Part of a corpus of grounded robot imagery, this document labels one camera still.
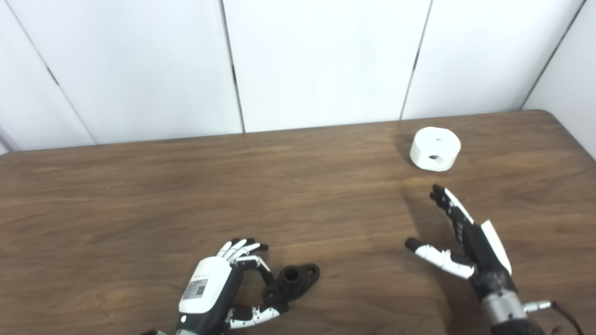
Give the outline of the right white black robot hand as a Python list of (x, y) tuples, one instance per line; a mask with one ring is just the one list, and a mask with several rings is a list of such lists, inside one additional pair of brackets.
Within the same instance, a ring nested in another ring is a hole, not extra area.
[(460, 200), (442, 185), (433, 184), (429, 196), (451, 221), (463, 254), (413, 237), (406, 239), (405, 247), (442, 271), (467, 280), (480, 301), (491, 294), (518, 293), (507, 252), (492, 222), (475, 223)]

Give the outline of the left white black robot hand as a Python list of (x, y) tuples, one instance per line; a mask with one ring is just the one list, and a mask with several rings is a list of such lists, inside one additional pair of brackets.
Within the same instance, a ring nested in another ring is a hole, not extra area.
[(233, 238), (215, 256), (202, 259), (181, 297), (177, 335), (225, 335), (230, 329), (257, 326), (289, 311), (286, 302), (274, 305), (234, 305), (244, 274), (255, 269), (264, 282), (274, 277), (262, 257), (255, 252), (268, 245), (254, 238)]

